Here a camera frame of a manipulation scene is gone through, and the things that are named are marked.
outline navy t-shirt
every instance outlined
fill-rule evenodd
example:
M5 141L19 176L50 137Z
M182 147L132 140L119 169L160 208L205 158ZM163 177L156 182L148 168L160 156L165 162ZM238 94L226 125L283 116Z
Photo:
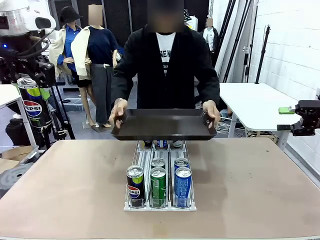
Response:
M96 29L92 26L88 40L88 54L93 64L109 64L113 66L112 56L118 49L115 36L109 29Z

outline table leg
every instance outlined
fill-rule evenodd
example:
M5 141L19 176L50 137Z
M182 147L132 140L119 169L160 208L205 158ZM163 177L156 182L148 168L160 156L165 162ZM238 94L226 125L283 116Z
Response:
M279 142L277 145L282 151L286 148L289 133L290 131L280 131Z
M26 111L25 111L25 108L24 108L24 104L22 102L22 98L19 97L16 100L16 102L18 103L19 110L21 112L21 116L22 116L22 119L23 119L23 124L24 124L25 130L26 130L26 134L29 137L31 146L37 146L34 134L32 132L32 129L31 129L31 126L30 126L30 123L29 123L29 120L28 120L28 117L27 117L27 114L26 114Z
M236 123L237 123L237 115L235 113L233 113L232 114L232 119L231 119L228 138L233 138L234 137Z

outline pepsi logo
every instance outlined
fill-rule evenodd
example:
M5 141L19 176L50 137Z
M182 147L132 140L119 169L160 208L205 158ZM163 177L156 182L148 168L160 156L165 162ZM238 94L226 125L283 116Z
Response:
M139 188L136 188L134 186L128 186L128 190L129 190L130 198L136 199L140 196Z
M34 101L23 101L24 108L26 110L26 113L30 117L36 117L41 114L42 112L42 106L39 103L36 103Z

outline cream jacket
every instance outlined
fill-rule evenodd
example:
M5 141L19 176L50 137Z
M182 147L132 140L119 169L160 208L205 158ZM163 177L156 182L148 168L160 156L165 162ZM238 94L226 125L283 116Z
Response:
M71 75L71 70L68 68L66 63L63 63L62 65L58 64L58 57L60 55L65 55L65 42L66 42L66 24L61 28L61 30L58 32L58 38L55 42L50 44L49 48L49 61L50 63L54 64L55 69L55 77L58 78L61 72L64 72L68 75ZM86 66L86 73L84 75L79 75L80 80L84 79L91 79L90 78L90 67Z
M85 58L88 57L87 48L90 37L89 26L86 26L71 43L71 51L74 59L76 73L80 76L87 74L88 65L85 63Z

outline black tray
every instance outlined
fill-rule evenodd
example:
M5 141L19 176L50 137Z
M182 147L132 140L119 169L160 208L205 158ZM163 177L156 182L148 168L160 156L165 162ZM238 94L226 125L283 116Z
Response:
M120 128L117 120L122 122ZM201 109L128 109L114 119L112 135L122 141L207 141L217 134L213 124L209 128L213 121Z

